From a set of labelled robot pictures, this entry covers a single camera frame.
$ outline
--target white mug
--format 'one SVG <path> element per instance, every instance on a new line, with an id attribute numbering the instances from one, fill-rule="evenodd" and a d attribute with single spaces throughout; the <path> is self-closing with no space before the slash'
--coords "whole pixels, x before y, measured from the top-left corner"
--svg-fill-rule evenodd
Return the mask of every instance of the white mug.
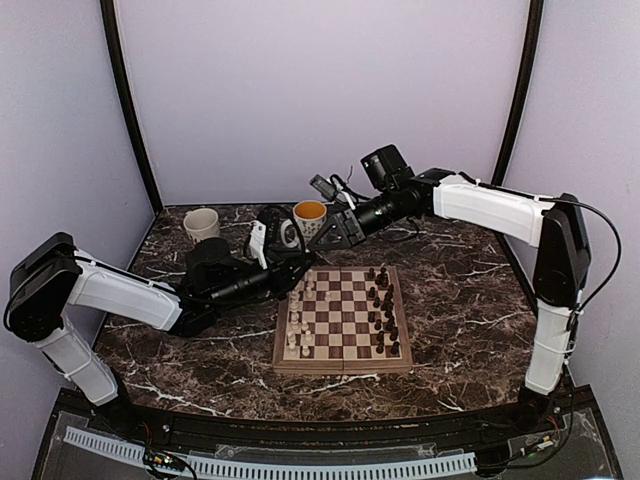
<path id="1" fill-rule="evenodd" d="M 199 208 L 187 212 L 182 225 L 194 244 L 206 238 L 220 236 L 220 218 L 218 212 L 211 208 Z"/>
<path id="2" fill-rule="evenodd" d="M 327 207 L 317 200 L 305 200 L 293 207 L 293 218 L 300 227 L 305 243 L 320 231 L 327 219 Z M 285 220 L 280 227 L 282 243 L 289 248 L 297 247 L 300 242 L 297 236 L 293 240 L 287 240 L 287 228 L 292 227 L 291 220 Z"/>

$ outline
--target dark marble surface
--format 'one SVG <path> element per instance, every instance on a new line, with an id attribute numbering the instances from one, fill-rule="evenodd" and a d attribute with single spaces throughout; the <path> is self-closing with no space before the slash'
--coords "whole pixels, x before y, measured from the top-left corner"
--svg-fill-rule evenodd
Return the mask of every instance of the dark marble surface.
<path id="1" fill-rule="evenodd" d="M 215 207 L 221 235 L 241 256 L 258 206 Z M 133 271 L 179 282 L 191 248 L 189 207 L 158 218 Z M 133 401 L 168 410 L 263 420 L 367 420 L 441 414 L 516 400 L 529 363 L 535 318 L 491 232 L 437 219 L 404 243 L 371 238 L 322 254 L 329 265 L 395 265 L 414 368 L 350 377 L 278 375 L 272 369 L 275 303 L 227 314 L 182 339 L 109 316 L 96 351 L 119 371 Z M 385 232 L 399 238 L 411 227 Z"/>

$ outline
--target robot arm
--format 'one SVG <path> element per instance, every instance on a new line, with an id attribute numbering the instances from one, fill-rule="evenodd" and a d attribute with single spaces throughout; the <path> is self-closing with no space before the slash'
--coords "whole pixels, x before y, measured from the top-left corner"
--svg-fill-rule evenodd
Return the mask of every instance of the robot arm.
<path id="1" fill-rule="evenodd" d="M 382 193 L 329 218 L 309 248 L 350 248 L 407 216 L 463 220 L 536 247 L 533 287 L 538 322 L 525 390 L 549 395 L 571 353 L 574 320 L 591 261 L 581 212 L 570 205 L 575 197 L 565 194 L 554 201 L 441 169 L 414 175 L 393 145 L 377 150 L 361 163 Z M 318 176 L 312 180 L 321 193 L 327 190 L 326 183 Z"/>
<path id="2" fill-rule="evenodd" d="M 180 285 L 153 282 L 102 263 L 57 233 L 11 273 L 5 327 L 32 343 L 122 434 L 139 424 L 124 385 L 77 333 L 64 313 L 83 305 L 145 323 L 178 336 L 193 336 L 227 310 L 283 298 L 315 262 L 315 254 L 278 248 L 273 212 L 254 222 L 247 246 L 256 261 L 233 258 L 224 239 L 199 243 L 186 255 Z"/>

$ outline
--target wall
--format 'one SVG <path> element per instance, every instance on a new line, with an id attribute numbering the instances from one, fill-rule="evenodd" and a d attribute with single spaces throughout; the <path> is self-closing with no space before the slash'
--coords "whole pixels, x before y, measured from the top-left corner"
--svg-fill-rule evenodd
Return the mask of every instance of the wall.
<path id="1" fill-rule="evenodd" d="M 99 2 L 1 2 L 0 305 L 13 266 L 56 231 L 126 266 L 152 220 L 120 112 Z M 91 339 L 101 316 L 74 310 Z M 33 347 L 0 332 L 2 478 L 29 478 L 58 387 Z"/>
<path id="2" fill-rule="evenodd" d="M 640 470 L 640 8 L 632 0 L 548 2 L 507 186 L 571 192 L 603 210 L 624 243 L 620 271 L 588 307 L 572 371 L 590 383 L 623 469 Z M 585 214 L 589 285 L 608 273 L 615 243 Z M 516 245 L 531 271 L 532 254 Z"/>
<path id="3" fill-rule="evenodd" d="M 371 191 L 359 160 L 388 143 L 489 179 L 528 3 L 118 2 L 163 200 L 298 200 L 350 165 Z"/>

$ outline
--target camera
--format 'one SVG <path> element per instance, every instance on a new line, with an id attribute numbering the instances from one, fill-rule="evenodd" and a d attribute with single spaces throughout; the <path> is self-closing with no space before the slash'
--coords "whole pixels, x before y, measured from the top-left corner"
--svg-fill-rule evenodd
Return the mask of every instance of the camera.
<path id="1" fill-rule="evenodd" d="M 382 193 L 400 191 L 414 176 L 395 145 L 379 148 L 360 160 L 360 163 L 373 188 Z"/>

